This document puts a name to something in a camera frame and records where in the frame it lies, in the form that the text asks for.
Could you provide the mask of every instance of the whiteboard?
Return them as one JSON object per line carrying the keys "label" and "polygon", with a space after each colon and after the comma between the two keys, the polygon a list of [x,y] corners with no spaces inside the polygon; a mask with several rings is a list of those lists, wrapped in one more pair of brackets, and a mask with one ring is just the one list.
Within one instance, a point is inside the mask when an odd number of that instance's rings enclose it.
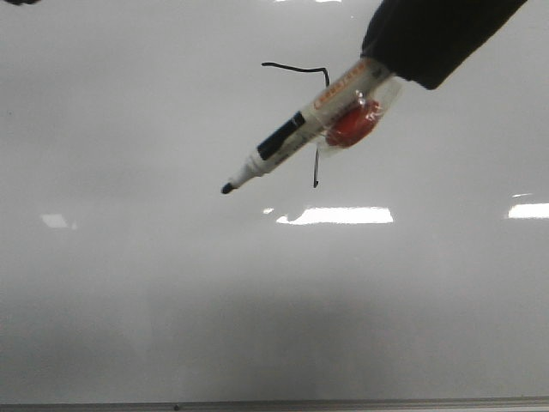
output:
{"label": "whiteboard", "polygon": [[[377,6],[0,4],[0,403],[548,394],[545,1],[316,189],[220,194],[323,88],[260,63],[336,77]],[[297,224],[338,208],[390,221]]]}

